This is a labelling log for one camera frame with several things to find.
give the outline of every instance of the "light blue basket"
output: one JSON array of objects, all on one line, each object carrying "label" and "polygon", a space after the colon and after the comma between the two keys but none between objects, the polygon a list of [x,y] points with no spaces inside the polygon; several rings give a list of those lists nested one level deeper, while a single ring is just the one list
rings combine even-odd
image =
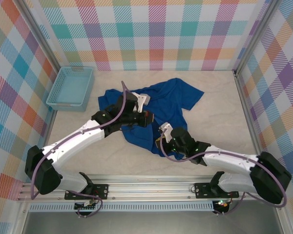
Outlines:
[{"label": "light blue basket", "polygon": [[61,67],[46,103],[58,111],[85,111],[94,82],[91,67]]}]

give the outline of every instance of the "beige floor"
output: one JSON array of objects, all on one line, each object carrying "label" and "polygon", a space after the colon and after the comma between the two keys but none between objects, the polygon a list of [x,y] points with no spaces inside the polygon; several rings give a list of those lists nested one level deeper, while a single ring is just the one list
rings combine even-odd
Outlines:
[{"label": "beige floor", "polygon": [[[107,89],[121,90],[121,80],[129,89],[137,89],[171,78],[181,78],[205,92],[191,111],[183,110],[193,138],[222,149],[252,154],[251,137],[238,92],[230,71],[128,71],[95,72],[95,82],[87,110],[58,111],[49,143],[60,140],[80,128],[99,110],[98,96]],[[94,143],[71,158],[64,169],[86,174],[106,175],[213,175],[217,168],[190,162],[174,163],[132,145],[116,132]]]}]

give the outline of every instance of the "colorful plaid pattern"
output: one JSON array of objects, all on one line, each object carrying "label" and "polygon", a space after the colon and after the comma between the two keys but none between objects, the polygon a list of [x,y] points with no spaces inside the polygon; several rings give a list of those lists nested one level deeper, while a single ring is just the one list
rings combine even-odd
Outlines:
[{"label": "colorful plaid pattern", "polygon": [[249,33],[247,39],[245,40],[245,43],[244,43],[244,45],[242,47],[242,50],[239,53],[238,59],[236,60],[234,66],[233,66],[233,70],[236,70],[237,66],[239,65],[239,63],[241,61],[241,58],[244,55],[244,52],[245,52],[246,48],[250,44],[250,41],[252,40],[253,35],[254,35],[257,27],[260,24],[260,21],[262,20],[263,16],[265,15],[265,12],[266,12],[270,2],[271,2],[271,0],[265,0],[265,3],[263,4],[262,9],[260,10],[260,12],[258,14],[258,16],[256,18],[256,21],[255,21],[252,29],[250,30],[250,33]]},{"label": "colorful plaid pattern", "polygon": [[60,44],[70,65],[98,70],[231,70],[257,2],[39,0],[57,38],[45,34],[51,47]]},{"label": "colorful plaid pattern", "polygon": [[26,152],[43,144],[55,77],[12,0],[0,0],[0,234],[8,233],[9,212],[26,179]]},{"label": "colorful plaid pattern", "polygon": [[[293,0],[281,3],[240,81],[264,150],[293,176]],[[293,224],[293,184],[287,194]]]}]

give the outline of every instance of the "blue shirt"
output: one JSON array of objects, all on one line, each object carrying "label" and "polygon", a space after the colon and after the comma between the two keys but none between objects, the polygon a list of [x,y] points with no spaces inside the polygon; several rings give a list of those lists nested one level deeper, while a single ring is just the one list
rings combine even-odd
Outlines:
[{"label": "blue shirt", "polygon": [[[179,78],[132,91],[138,94],[148,94],[151,97],[148,105],[143,106],[143,110],[148,110],[154,114],[154,122],[146,128],[133,126],[130,130],[127,126],[122,127],[125,139],[163,157],[161,150],[155,144],[155,140],[160,137],[159,127],[168,122],[173,128],[181,126],[188,129],[181,108],[191,110],[204,92]],[[105,95],[98,98],[100,110],[115,104],[121,94],[122,92],[115,89],[106,90]],[[176,159],[182,159],[183,157],[183,155],[174,152],[169,155],[175,155]]]}]

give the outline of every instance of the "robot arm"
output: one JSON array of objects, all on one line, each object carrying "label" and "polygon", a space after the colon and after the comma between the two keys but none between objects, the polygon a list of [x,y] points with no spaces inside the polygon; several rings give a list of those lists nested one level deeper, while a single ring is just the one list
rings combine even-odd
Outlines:
[{"label": "robot arm", "polygon": [[[189,158],[198,153],[207,152],[190,161],[204,166],[221,167],[225,171],[233,173],[217,172],[215,174],[210,182],[210,190],[215,196],[220,196],[223,192],[239,191],[257,193],[264,200],[273,204],[281,202],[283,194],[279,186],[269,174],[255,163],[222,153],[210,154],[208,153],[210,151],[230,152],[219,149],[209,143],[195,141],[182,127],[173,129],[169,123],[164,123],[160,127],[160,131],[164,132],[163,149],[166,154],[175,151],[184,153]],[[160,141],[157,140],[156,143],[160,148]],[[271,154],[267,152],[262,152],[261,155],[234,154],[261,163],[277,178],[284,190],[288,187],[292,178],[291,174]]]},{"label": "robot arm", "polygon": [[95,129],[96,126],[108,123],[117,116],[121,110],[123,98],[123,95],[121,95],[116,104],[103,111],[98,111],[86,124],[65,138],[42,149],[37,146],[29,149],[25,172],[30,179],[32,179],[38,162],[48,155],[38,168],[34,181],[40,194],[48,194],[55,189],[75,191],[85,195],[93,194],[93,184],[87,175],[68,172],[62,170],[61,167],[76,153],[120,130],[121,126],[138,125],[146,127],[153,122],[154,115],[148,111],[143,111],[143,105],[148,104],[149,96],[127,93],[125,107],[119,118],[105,127]]}]

